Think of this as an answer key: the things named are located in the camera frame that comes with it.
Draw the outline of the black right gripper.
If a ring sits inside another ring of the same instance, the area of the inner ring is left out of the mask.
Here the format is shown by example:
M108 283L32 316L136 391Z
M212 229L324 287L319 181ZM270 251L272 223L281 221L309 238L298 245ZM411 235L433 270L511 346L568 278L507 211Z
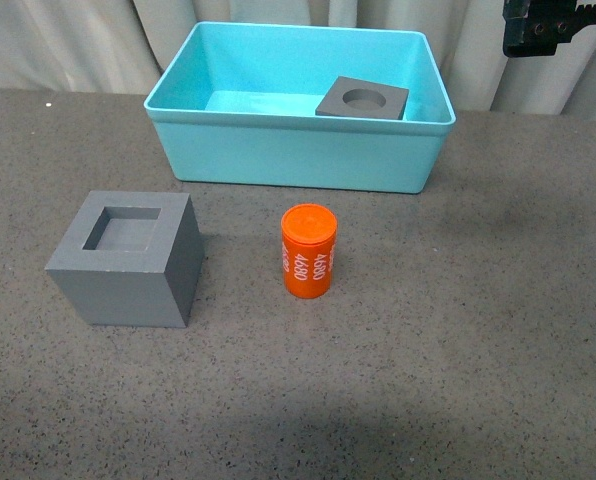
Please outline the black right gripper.
M596 4L576 0L506 0L502 51L507 57L553 56L582 29L596 25Z

